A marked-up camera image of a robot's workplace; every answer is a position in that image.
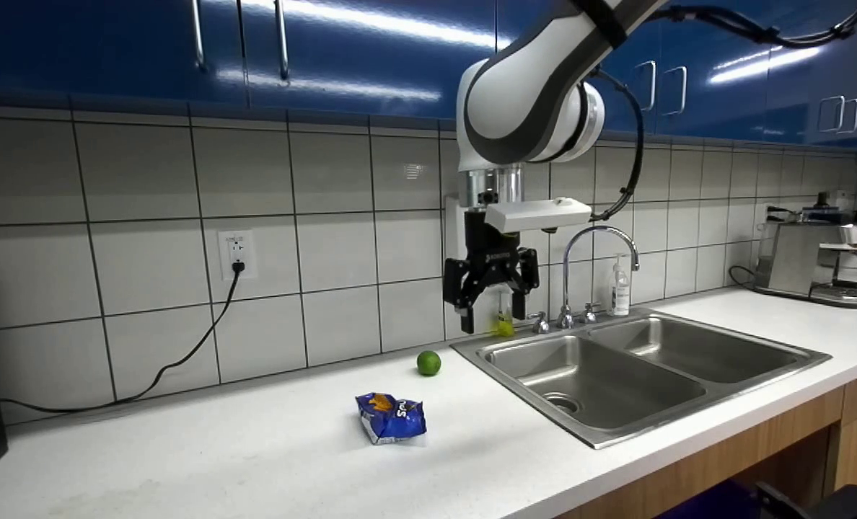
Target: double sink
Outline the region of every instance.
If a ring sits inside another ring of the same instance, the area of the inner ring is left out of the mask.
[[[828,359],[820,352],[664,314],[455,349],[592,447]]]

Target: white tiled wall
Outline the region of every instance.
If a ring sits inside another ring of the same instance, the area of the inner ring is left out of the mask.
[[[527,166],[525,195],[608,206],[633,146]],[[853,154],[778,146],[650,144],[636,201],[633,300],[728,286],[755,255],[764,205],[853,192]],[[0,391],[44,407],[144,389],[223,312],[223,229],[250,229],[242,280],[207,346],[152,395],[462,336],[442,301],[442,201],[455,141],[432,130],[314,127],[110,111],[0,110]],[[539,254],[530,312],[556,312],[571,229],[525,234]],[[571,306],[605,306],[602,234],[571,251]],[[488,291],[478,322],[499,307]],[[34,418],[5,408],[8,421]]]

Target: small container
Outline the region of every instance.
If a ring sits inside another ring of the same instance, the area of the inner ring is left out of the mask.
[[[613,263],[613,314],[630,314],[633,306],[633,286],[624,276],[621,263]]]

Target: white countertop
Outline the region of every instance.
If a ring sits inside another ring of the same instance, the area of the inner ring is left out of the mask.
[[[556,515],[857,376],[857,307],[750,291],[657,306],[830,355],[633,441],[592,449],[455,352],[415,352],[21,425],[0,460],[15,515]],[[428,434],[373,447],[356,395],[424,400]]]

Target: electrical outlet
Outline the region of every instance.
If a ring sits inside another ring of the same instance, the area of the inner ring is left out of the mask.
[[[250,229],[223,229],[220,251],[224,280],[235,276],[235,263],[246,263],[242,280],[256,280],[256,245]]]

